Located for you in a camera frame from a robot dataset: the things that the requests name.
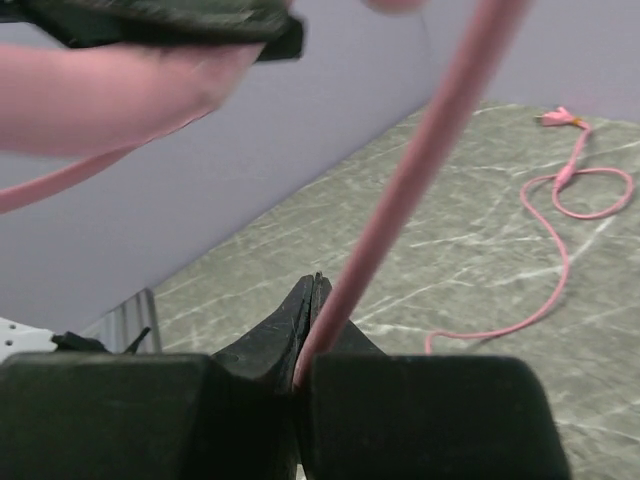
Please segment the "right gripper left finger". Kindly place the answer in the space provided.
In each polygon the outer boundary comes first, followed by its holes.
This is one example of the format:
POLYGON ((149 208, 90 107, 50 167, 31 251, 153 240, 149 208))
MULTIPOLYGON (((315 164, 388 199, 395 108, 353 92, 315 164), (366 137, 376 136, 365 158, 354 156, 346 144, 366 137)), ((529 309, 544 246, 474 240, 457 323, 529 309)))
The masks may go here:
POLYGON ((294 367, 311 325, 313 277, 301 277, 264 320, 212 359, 235 377, 277 393, 291 389, 294 367))

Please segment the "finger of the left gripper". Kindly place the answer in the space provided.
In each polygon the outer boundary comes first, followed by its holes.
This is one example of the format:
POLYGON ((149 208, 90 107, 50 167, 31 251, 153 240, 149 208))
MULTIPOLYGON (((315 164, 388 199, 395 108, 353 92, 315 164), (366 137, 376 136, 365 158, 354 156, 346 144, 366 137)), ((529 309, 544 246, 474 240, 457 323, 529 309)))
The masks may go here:
POLYGON ((1 3, 1 21, 32 24, 72 49, 262 44, 260 62, 300 58, 305 35, 283 1, 13 0, 1 3))

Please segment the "pink headset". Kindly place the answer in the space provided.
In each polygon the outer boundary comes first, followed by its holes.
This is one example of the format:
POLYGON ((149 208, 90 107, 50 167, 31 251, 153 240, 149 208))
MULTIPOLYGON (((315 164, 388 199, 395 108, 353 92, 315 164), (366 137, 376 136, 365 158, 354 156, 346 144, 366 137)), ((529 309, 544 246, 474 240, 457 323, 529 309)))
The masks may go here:
MULTIPOLYGON (((296 388, 304 385, 314 355, 329 351, 336 343, 376 271, 398 239, 401 229, 414 213, 427 187, 435 179, 444 160, 459 139, 481 94, 484 93, 533 3, 533 1, 478 1, 464 38, 411 139, 404 158, 398 164, 374 214, 366 224, 342 270, 337 286, 321 309, 298 356, 293 380, 296 388)), ((576 143, 570 161, 562 170, 555 176, 534 178, 523 185, 521 190, 523 205, 541 221, 556 240, 562 258, 562 273, 558 285, 549 300, 525 321, 513 327, 487 333, 434 332, 425 340, 427 354, 431 353, 432 341, 435 337, 485 339, 518 331, 540 320, 559 297, 569 275, 568 253, 556 231, 528 202, 527 191, 532 185, 553 179, 555 183, 552 200, 556 208, 568 216, 580 219, 597 219, 614 214, 625 207, 633 195, 633 179, 624 171, 615 168, 575 169, 577 156, 592 131, 584 121, 571 116, 564 108, 546 113, 540 117, 540 121, 544 126, 573 125, 585 128, 576 143), (559 202, 561 189, 567 185, 574 174, 591 173, 619 175, 626 182, 624 195, 618 202, 601 212, 581 215, 566 210, 559 202)), ((94 157, 28 183, 1 190, 1 212, 17 210, 71 188, 119 161, 127 153, 94 157)))

